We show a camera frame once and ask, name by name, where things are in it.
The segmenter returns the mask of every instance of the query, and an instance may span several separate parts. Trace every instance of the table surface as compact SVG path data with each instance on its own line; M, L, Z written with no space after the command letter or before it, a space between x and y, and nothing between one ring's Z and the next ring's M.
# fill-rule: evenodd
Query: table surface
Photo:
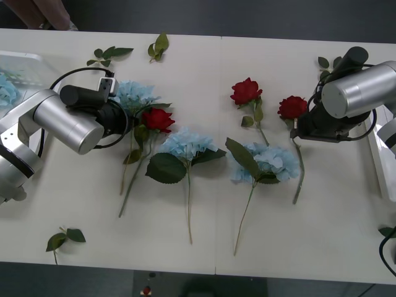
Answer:
M226 137L262 141L255 129L239 126L246 111L229 98L235 83L258 81L267 138L293 150L278 102L310 97L318 56L333 59L361 45L371 64L396 60L396 45L172 35L163 62L149 64L147 47L155 35L0 30L0 37L7 41L0 50L40 54L60 72L84 67L96 48L135 48L113 63L116 78L155 85L155 95L173 103L174 131L189 126L222 149ZM76 74L67 82L95 88L100 75ZM298 179L257 187L234 257L250 189L229 180L228 159L197 165L192 173L191 246L185 181L162 185L144 176L144 166L118 218L128 139L85 156L50 139L28 199L0 207L0 261L54 264L46 242L63 226L80 228L87 243L61 247L61 265L395 284L377 254L377 228L396 223L396 206L381 198L368 141L299 142L306 165L299 202L291 203ZM131 166L127 179L133 171ZM390 263L392 248L389 243L385 249Z

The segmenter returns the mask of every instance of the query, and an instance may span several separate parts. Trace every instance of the blue hydrangea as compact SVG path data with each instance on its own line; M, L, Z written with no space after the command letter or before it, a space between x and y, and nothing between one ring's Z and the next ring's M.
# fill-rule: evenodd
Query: blue hydrangea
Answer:
M18 89L0 74L0 108L13 106L18 97Z
M217 152L218 148L212 142L211 137L191 133L187 127L182 127L179 132L170 134L158 151L191 161L197 152L204 152L206 149Z
M299 161L289 150L257 143L244 144L243 146L252 154L260 170L275 174L279 181L287 181L300 174ZM239 164L231 179L237 182L253 182L248 170Z
M120 82L114 100L120 103L125 110L133 112L161 98L152 95L153 89L153 85L145 86L138 82L125 80Z

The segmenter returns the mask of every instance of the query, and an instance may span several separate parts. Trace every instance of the dark floor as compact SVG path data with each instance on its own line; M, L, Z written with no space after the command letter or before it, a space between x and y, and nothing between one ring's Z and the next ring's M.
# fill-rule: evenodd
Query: dark floor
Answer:
M396 43L394 0L63 0L81 31ZM0 27L24 28L0 5Z
M64 3L81 31L396 43L394 0L64 0ZM0 28L25 25L0 3ZM147 277L147 272L131 270L2 263L0 297L137 297L147 284ZM158 273L150 285L154 297L178 297L185 296L185 289L196 282L216 287L213 290L217 296L226 297L357 297L369 286L179 273ZM244 289L243 293L235 286ZM396 286L378 285L364 297L374 296L394 297Z

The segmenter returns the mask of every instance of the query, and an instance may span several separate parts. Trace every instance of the red rose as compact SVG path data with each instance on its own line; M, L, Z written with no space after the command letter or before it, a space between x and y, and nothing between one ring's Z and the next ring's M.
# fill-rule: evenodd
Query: red rose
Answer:
M278 114L285 119L296 119L307 110L307 101L301 97L290 96L279 104Z
M259 90L259 84L251 81L250 77L244 82L238 82L233 86L233 90L234 95L231 96L231 99L235 100L236 105L249 103L262 94L262 90Z
M167 127L172 125L174 121L170 118L172 114L166 113L164 110L152 108L151 112L143 113L143 122L150 130L160 130L161 132L171 132Z

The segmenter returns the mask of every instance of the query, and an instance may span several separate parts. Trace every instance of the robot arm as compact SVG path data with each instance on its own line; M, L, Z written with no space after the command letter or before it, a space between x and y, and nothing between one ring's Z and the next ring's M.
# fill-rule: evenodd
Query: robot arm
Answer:
M114 78L102 77L97 91L72 85L60 95L42 90L0 119L0 204L26 198L22 185L43 166L29 148L29 138L40 129L80 155L107 147L97 145L104 137L128 132L126 113L108 100L117 88Z
M362 70L368 53L351 48L311 100L316 104L297 120L291 137L340 142L358 140L349 131L361 124L375 108L385 105L396 113L396 62L388 61ZM396 120L384 125L378 136L396 154Z

